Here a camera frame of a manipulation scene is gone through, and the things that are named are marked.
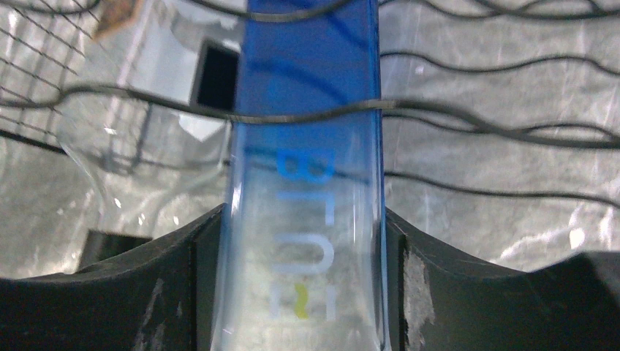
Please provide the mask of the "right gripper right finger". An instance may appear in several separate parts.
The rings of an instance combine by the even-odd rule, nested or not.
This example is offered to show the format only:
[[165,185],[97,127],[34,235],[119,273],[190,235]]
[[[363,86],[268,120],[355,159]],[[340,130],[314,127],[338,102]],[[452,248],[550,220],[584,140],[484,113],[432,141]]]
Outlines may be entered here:
[[619,254],[532,272],[461,251],[385,214],[394,350],[617,350]]

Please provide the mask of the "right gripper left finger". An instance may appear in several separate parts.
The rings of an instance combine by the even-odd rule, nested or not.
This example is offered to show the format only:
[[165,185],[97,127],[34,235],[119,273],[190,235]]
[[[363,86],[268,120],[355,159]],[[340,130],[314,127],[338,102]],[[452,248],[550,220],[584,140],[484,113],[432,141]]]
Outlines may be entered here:
[[209,350],[219,205],[72,274],[1,280],[3,350]]

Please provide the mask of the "clear bottle black gold label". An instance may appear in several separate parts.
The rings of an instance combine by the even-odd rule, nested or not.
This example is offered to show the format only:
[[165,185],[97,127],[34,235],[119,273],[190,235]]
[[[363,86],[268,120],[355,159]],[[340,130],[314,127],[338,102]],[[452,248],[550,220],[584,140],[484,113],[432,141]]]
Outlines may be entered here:
[[220,194],[230,123],[120,91],[231,110],[244,36],[196,1],[102,1],[97,16],[59,107],[58,141],[97,199],[81,268],[192,221],[193,193]]

